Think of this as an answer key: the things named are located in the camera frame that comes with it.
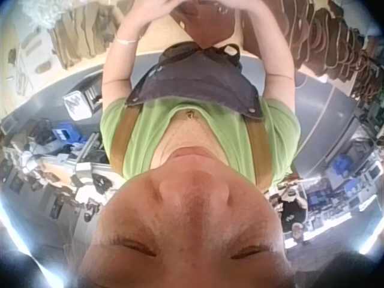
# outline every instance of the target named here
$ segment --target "black t-shirt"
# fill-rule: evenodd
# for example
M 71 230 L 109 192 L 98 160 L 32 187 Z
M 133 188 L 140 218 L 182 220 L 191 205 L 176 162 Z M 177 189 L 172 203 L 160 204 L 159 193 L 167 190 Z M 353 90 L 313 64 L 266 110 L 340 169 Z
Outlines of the black t-shirt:
M 297 200 L 292 202 L 283 203 L 283 213 L 281 214 L 281 225 L 283 226 L 283 232 L 292 231 L 292 225 L 294 223 L 304 223 L 307 217 L 307 211 L 299 206 Z

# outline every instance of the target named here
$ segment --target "hand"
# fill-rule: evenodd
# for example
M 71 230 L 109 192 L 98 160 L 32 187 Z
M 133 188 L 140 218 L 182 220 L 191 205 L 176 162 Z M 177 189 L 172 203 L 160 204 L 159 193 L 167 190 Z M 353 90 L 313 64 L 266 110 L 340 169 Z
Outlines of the hand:
M 130 21 L 143 27 L 154 20 L 168 15 L 174 8 L 186 0 L 135 0 L 127 14 Z
M 254 5 L 262 2 L 262 0 L 215 0 L 223 5 L 240 10 L 251 10 Z

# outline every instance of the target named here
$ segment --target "neck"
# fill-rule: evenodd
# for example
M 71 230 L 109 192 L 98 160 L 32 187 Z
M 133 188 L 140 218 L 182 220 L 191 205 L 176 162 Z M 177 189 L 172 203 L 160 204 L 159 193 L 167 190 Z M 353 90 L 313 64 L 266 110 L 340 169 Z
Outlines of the neck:
M 180 111 L 172 118 L 157 146 L 151 169 L 164 164 L 176 150 L 187 147 L 201 147 L 228 165 L 226 155 L 205 119 L 197 112 Z

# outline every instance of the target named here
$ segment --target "lips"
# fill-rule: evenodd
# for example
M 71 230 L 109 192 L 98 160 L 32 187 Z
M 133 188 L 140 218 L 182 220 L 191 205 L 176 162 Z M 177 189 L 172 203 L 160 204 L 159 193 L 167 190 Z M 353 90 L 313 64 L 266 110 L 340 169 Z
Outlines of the lips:
M 215 159 L 215 155 L 211 153 L 209 150 L 199 147 L 199 146 L 193 146 L 193 147 L 184 147 L 184 148 L 179 148 L 171 153 L 169 156 L 169 159 L 172 158 L 178 158 L 181 156 L 188 156 L 188 155 L 199 155 L 203 157 L 208 157 L 211 159 Z

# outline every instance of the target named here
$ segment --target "workshop equipment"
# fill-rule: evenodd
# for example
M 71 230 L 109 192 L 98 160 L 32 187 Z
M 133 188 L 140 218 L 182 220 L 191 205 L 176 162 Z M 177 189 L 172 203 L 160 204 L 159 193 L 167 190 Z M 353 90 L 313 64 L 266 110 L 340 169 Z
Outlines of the workshop equipment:
M 74 143 L 85 143 L 86 139 L 82 137 L 75 125 L 71 123 L 61 123 L 52 129 L 56 138 L 64 145 L 72 145 Z
M 63 96 L 64 106 L 73 120 L 88 119 L 101 109 L 101 77 L 100 72 L 89 76 Z

